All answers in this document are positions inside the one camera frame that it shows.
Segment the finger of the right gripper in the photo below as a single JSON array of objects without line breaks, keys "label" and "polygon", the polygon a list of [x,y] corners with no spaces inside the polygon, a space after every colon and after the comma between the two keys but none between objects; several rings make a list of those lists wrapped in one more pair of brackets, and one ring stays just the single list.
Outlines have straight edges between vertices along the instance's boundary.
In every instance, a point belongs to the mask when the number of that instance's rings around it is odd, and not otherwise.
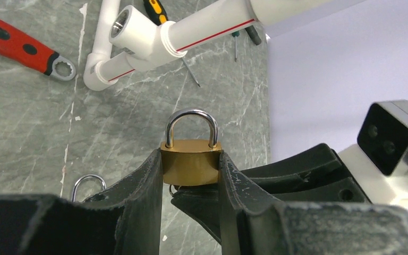
[{"label": "finger of the right gripper", "polygon": [[[242,173],[283,201],[368,203],[335,150],[318,144],[295,156]],[[177,187],[171,204],[221,242],[217,184]]]}]

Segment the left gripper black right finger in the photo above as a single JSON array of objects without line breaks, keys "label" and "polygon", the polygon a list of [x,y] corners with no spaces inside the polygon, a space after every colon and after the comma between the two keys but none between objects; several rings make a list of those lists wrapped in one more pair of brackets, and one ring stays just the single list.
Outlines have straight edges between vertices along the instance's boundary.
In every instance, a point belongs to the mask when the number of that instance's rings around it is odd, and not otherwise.
[{"label": "left gripper black right finger", "polygon": [[223,254],[408,254],[408,211],[345,202],[285,202],[219,158]]}]

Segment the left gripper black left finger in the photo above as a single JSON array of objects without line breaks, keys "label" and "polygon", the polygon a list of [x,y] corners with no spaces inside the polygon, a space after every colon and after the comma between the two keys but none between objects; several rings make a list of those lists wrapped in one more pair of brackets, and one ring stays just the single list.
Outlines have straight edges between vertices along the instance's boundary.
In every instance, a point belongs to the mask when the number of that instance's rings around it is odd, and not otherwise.
[{"label": "left gripper black left finger", "polygon": [[158,254],[162,159],[82,203],[52,194],[0,194],[0,254]]}]

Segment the large brass padlock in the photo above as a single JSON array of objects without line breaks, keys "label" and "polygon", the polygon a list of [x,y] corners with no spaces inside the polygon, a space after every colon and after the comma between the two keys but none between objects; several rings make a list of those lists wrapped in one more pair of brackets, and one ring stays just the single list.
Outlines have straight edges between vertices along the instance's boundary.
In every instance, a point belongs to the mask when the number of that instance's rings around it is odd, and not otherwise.
[{"label": "large brass padlock", "polygon": [[77,199],[83,199],[85,195],[90,195],[92,191],[103,191],[107,188],[107,183],[103,177],[97,174],[86,174],[78,178],[71,192],[71,201],[77,202]]}]

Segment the small brass padlock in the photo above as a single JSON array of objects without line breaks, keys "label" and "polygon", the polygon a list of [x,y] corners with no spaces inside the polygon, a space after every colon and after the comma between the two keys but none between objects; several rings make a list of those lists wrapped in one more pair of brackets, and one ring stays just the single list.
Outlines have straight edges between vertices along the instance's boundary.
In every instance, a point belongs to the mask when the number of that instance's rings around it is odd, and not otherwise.
[{"label": "small brass padlock", "polygon": [[[174,139],[175,124],[188,116],[203,119],[209,126],[209,139]],[[165,141],[160,146],[163,181],[174,186],[201,186],[218,182],[222,153],[217,121],[201,108],[185,108],[173,113],[165,126]]]}]

